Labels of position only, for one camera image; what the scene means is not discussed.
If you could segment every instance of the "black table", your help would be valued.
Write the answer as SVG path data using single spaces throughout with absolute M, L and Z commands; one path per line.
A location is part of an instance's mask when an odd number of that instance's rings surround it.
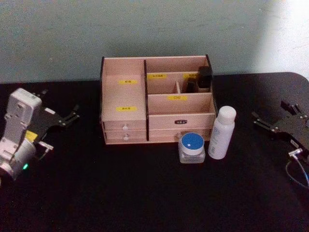
M 251 117 L 255 110 L 275 122 L 286 114 L 281 99 L 309 112 L 309 82 L 298 74 L 216 76 L 217 105 L 236 109 L 236 127 L 227 156 L 207 156 L 198 165 L 180 164 L 176 143 L 105 146 L 99 81 L 0 85 L 1 116 L 17 87 L 49 89 L 43 104 L 62 116 L 78 103 L 81 119 L 61 133 L 49 133 L 45 141 L 54 152 L 0 189 L 1 231 L 309 228 L 309 191 L 291 182 L 284 170 L 293 148 L 254 129 Z M 291 172 L 300 172 L 296 164 Z

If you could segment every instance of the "yellow label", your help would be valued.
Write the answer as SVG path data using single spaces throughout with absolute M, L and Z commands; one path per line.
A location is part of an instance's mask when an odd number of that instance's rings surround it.
M 183 78 L 188 79 L 188 78 L 197 78 L 198 73 L 184 73 Z
M 38 137 L 38 135 L 36 133 L 33 133 L 29 130 L 26 131 L 26 139 L 28 139 L 30 142 L 33 143 L 33 141 L 36 139 L 36 137 Z
M 137 84 L 137 80 L 121 80 L 118 81 L 120 85 L 126 85 L 126 84 Z
M 148 79 L 166 79 L 167 75 L 163 73 L 150 73 L 147 74 Z
M 137 111 L 136 106 L 123 106 L 123 107 L 117 107 L 117 111 L 125 112 L 125 111 Z
M 168 100 L 170 101 L 174 101 L 174 100 L 180 100 L 180 101 L 186 101 L 188 100 L 188 97 L 187 96 L 168 96 Z

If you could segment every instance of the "wooden drawer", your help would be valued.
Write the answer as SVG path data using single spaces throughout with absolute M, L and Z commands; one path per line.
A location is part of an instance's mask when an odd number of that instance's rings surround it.
M 124 142 L 130 142 L 131 139 L 146 140 L 146 130 L 132 130 L 132 131 L 107 131 L 106 139 L 119 139 Z
M 177 137 L 180 138 L 186 133 L 194 132 L 201 136 L 208 136 L 210 129 L 198 128 L 198 129 L 167 129 L 167 130 L 150 130 L 149 137 Z
M 149 129 L 211 129 L 214 120 L 215 113 L 149 115 Z
M 105 131 L 131 131 L 131 130 L 145 130 L 146 121 L 107 121 L 103 122 Z

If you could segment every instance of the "white wall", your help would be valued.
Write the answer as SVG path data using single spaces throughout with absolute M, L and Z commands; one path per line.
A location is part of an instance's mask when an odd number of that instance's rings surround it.
M 0 1 L 0 82 L 98 79 L 100 58 L 202 55 L 309 77 L 309 1 Z

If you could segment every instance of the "wooden compartment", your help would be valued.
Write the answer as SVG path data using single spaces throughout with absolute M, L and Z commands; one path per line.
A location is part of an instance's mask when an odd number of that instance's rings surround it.
M 212 93 L 185 93 L 200 66 L 210 66 L 207 56 L 105 58 L 105 143 L 177 142 L 186 132 L 209 140 L 216 116 Z

